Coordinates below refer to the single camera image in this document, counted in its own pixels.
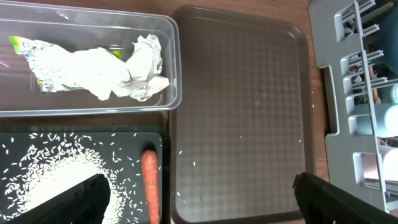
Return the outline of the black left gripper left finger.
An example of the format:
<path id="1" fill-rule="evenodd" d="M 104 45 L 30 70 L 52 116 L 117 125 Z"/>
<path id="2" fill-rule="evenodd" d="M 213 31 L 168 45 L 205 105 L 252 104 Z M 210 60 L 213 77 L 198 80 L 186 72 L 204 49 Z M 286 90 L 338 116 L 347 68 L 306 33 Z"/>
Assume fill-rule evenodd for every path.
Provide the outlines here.
<path id="1" fill-rule="evenodd" d="M 102 224 L 111 189 L 103 174 L 96 174 L 7 224 Z"/>

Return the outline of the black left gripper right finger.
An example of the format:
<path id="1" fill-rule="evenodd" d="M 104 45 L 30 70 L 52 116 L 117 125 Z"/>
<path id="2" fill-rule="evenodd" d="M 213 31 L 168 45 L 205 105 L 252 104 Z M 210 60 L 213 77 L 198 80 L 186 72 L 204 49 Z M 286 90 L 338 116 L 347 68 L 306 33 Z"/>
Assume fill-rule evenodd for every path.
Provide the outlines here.
<path id="1" fill-rule="evenodd" d="M 293 188 L 307 224 L 397 224 L 397 217 L 309 172 L 297 174 Z"/>

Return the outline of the orange carrot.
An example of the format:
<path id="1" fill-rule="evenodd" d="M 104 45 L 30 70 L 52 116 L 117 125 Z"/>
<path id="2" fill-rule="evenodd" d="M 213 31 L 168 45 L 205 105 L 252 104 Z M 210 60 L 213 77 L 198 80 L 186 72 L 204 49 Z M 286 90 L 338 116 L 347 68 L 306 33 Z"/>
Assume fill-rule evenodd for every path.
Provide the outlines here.
<path id="1" fill-rule="evenodd" d="M 159 166 L 157 154 L 148 149 L 142 153 L 141 168 L 150 224 L 160 223 Z"/>

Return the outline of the pink cup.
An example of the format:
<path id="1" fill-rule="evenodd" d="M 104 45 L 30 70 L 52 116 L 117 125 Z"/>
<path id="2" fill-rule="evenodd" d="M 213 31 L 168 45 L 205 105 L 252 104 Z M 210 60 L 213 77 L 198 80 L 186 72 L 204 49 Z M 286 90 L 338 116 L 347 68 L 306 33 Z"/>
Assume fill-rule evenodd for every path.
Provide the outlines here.
<path id="1" fill-rule="evenodd" d="M 382 156 L 384 178 L 397 181 L 397 148 L 379 145 Z M 363 173 L 366 179 L 378 179 L 377 162 L 375 154 L 362 154 Z"/>

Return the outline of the light blue cup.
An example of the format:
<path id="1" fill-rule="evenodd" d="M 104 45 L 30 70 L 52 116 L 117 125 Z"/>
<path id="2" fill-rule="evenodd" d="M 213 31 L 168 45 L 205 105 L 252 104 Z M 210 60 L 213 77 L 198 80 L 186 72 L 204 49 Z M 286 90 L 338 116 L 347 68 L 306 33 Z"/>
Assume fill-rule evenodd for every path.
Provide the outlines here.
<path id="1" fill-rule="evenodd" d="M 377 131 L 376 136 L 379 138 L 392 138 L 397 136 L 397 104 L 382 103 L 375 104 L 375 115 Z M 358 116 L 357 133 L 362 135 L 371 135 L 373 133 L 371 127 L 370 115 Z"/>

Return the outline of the white paper wrapper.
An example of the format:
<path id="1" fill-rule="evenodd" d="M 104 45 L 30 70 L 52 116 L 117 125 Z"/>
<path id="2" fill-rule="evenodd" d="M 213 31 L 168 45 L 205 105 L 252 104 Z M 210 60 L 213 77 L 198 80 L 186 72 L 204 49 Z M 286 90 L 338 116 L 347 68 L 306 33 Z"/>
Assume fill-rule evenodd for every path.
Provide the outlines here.
<path id="1" fill-rule="evenodd" d="M 108 100 L 112 93 L 146 101 L 170 84 L 160 75 L 162 46 L 152 34 L 138 37 L 133 46 L 134 51 L 126 61 L 101 47 L 76 51 L 71 54 L 70 75 L 101 101 Z"/>

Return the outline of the green foil snack wrapper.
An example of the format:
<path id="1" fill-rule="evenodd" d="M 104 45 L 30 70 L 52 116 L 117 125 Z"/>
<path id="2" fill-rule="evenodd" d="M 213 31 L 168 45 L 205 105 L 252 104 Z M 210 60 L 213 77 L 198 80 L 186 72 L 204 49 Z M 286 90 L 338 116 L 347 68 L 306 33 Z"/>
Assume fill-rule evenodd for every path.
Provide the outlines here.
<path id="1" fill-rule="evenodd" d="M 102 47 L 69 52 L 42 40 L 10 36 L 9 41 L 43 92 L 84 89 L 100 95 L 130 77 L 126 63 Z"/>

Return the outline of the grey dishwasher rack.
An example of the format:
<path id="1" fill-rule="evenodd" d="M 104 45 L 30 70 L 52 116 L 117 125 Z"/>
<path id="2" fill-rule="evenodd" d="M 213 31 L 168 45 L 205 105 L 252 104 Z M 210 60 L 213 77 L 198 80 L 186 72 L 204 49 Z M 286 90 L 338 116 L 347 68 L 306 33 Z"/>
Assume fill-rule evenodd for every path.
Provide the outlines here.
<path id="1" fill-rule="evenodd" d="M 397 84 L 377 39 L 381 23 L 395 8 L 396 1 L 377 0 L 314 0 L 309 6 L 315 62 L 323 70 L 328 103 L 330 182 L 388 213 L 397 213 L 397 181 L 384 178 L 379 145 L 397 148 L 397 136 L 376 136 L 372 89 Z M 371 117 L 371 135 L 357 133 L 356 118 L 366 115 Z M 375 154 L 378 179 L 364 178 L 362 154 Z"/>

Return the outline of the light blue bowl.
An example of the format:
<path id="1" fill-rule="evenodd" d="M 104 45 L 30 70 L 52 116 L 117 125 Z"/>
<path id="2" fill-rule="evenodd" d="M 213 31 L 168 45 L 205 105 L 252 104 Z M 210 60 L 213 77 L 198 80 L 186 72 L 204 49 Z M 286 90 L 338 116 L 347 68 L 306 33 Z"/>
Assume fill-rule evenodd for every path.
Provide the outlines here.
<path id="1" fill-rule="evenodd" d="M 378 93 L 382 103 L 397 104 L 397 84 L 380 88 Z"/>

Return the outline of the dark blue plate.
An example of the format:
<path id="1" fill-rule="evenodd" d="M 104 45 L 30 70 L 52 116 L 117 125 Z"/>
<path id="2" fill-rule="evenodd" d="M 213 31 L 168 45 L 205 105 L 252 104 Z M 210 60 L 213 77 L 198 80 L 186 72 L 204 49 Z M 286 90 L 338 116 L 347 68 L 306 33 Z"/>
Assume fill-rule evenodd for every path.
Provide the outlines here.
<path id="1" fill-rule="evenodd" d="M 384 53 L 384 63 L 397 74 L 397 8 L 384 18 L 380 28 L 378 47 Z"/>

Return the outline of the brown serving tray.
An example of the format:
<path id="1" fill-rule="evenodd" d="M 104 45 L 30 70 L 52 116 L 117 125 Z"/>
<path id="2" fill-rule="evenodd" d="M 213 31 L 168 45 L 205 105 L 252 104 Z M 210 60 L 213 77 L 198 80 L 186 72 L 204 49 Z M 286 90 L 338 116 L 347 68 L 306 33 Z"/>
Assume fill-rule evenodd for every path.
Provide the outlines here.
<path id="1" fill-rule="evenodd" d="M 182 101 L 170 114 L 173 223 L 301 220 L 313 172 L 308 45 L 294 24 L 183 7 Z"/>

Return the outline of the clear plastic bin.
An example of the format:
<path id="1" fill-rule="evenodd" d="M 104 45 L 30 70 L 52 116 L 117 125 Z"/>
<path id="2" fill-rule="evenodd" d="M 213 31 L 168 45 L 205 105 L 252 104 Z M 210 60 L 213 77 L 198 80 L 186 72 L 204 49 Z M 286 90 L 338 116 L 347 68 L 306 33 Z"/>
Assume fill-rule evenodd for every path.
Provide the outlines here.
<path id="1" fill-rule="evenodd" d="M 126 61 L 138 37 L 156 35 L 162 46 L 162 72 L 170 84 L 146 101 L 112 93 L 101 101 L 88 90 L 43 92 L 25 57 L 15 53 L 10 36 L 42 40 L 69 52 L 102 47 Z M 1 116 L 66 116 L 165 111 L 182 99 L 178 26 L 157 14 L 1 2 Z"/>

